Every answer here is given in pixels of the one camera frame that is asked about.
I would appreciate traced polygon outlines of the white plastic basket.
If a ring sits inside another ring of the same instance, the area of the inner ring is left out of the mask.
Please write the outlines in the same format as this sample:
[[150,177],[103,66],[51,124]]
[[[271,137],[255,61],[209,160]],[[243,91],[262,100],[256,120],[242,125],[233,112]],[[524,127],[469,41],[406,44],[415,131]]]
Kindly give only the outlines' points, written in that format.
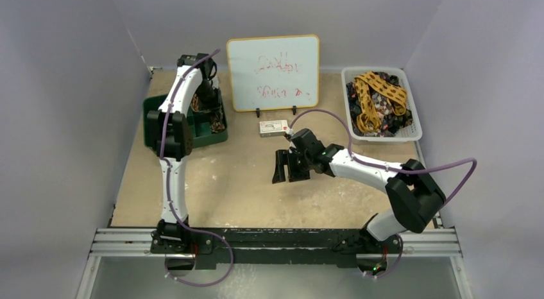
[[405,72],[347,67],[341,72],[347,126],[354,143],[418,141],[422,128]]

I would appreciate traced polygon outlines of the green compartment tray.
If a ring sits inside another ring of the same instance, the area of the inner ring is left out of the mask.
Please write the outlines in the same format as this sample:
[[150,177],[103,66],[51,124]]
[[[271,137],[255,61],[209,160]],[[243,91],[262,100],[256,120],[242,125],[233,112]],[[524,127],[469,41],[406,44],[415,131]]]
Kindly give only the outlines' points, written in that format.
[[[166,98],[167,94],[147,98],[144,100],[142,105],[142,114],[144,118],[144,144],[145,147],[151,149],[155,153],[158,153],[160,149],[160,145],[158,142],[161,136],[154,129],[153,121],[151,120],[150,114],[153,112],[157,112],[159,106],[166,100]],[[217,144],[227,140],[228,124],[226,121],[226,114],[221,96],[219,96],[219,102],[220,106],[217,110],[222,110],[224,113],[226,130],[217,134],[212,134],[210,131],[210,123],[208,119],[208,114],[210,112],[194,113],[191,108],[188,109],[187,120],[193,136],[193,146],[195,148],[210,146],[212,144]]]

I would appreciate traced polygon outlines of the brown floral tie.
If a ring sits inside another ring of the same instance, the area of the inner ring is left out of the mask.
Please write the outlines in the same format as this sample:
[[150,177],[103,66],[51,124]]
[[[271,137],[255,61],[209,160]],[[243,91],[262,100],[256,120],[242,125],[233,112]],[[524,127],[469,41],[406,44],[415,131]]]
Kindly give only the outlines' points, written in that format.
[[208,114],[210,131],[212,134],[221,133],[226,130],[225,117],[222,110],[215,110]]

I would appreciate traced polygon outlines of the small white cardboard box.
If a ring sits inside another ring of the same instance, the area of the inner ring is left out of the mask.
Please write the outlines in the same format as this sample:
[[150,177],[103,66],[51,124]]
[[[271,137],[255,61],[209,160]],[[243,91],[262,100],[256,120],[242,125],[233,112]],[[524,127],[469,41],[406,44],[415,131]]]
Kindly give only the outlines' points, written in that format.
[[260,137],[276,137],[283,136],[288,129],[288,122],[285,119],[260,121],[259,135]]

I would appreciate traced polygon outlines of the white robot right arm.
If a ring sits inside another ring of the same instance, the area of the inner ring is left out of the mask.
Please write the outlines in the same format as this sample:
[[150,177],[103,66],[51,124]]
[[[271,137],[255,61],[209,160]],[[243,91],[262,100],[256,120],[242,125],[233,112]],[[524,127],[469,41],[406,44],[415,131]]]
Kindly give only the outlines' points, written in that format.
[[287,139],[289,148],[275,153],[272,183],[308,180],[315,172],[354,180],[387,195],[391,208],[374,215],[362,228],[360,243],[368,252],[404,231],[423,232],[446,203],[445,194],[418,160],[389,163],[352,154],[338,144],[324,146],[307,128]]

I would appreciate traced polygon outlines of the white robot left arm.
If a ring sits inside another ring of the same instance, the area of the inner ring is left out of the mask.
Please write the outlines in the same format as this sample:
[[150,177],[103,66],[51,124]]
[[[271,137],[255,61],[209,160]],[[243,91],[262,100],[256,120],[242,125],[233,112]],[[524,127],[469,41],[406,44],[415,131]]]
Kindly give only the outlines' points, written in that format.
[[201,112],[211,123],[217,121],[218,129],[224,127],[221,91],[214,85],[216,68],[211,54],[182,55],[164,102],[144,120],[163,182],[162,213],[151,233],[151,253],[189,253],[197,247],[189,230],[184,187],[194,147],[189,112]]

